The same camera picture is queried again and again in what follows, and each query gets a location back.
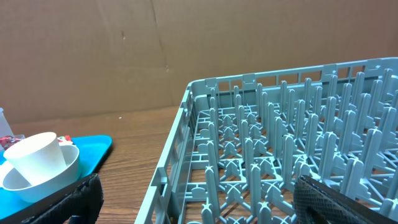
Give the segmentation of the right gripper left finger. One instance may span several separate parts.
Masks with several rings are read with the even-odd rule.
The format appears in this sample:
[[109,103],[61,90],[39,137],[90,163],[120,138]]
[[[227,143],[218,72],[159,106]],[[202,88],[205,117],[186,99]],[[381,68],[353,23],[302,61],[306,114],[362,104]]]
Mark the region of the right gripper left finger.
[[86,177],[1,219],[16,224],[94,224],[103,206],[103,189],[98,174]]

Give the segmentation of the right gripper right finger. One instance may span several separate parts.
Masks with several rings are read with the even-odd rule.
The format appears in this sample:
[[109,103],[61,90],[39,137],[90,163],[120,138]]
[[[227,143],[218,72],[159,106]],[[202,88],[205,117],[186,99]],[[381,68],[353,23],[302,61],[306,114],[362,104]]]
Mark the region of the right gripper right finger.
[[299,223],[397,223],[307,175],[296,179],[293,198]]

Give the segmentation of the red snack wrapper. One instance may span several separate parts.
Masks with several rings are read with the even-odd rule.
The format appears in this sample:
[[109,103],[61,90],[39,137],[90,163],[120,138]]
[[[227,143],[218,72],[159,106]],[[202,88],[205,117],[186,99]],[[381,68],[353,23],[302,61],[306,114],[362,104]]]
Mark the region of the red snack wrapper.
[[[4,150],[7,150],[10,148],[12,145],[16,144],[17,142],[23,140],[24,137],[12,137],[12,136],[4,136],[1,137],[1,147]],[[73,145],[72,138],[69,135],[66,136],[59,136],[58,138],[58,143],[63,146],[63,145]]]

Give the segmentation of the large white plate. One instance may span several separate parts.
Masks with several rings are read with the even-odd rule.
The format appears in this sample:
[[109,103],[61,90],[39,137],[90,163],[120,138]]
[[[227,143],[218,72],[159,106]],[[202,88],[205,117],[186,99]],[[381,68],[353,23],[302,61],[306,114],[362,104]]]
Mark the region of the large white plate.
[[4,163],[0,165],[0,188],[3,188],[3,180],[13,168],[13,165],[9,161],[4,161]]

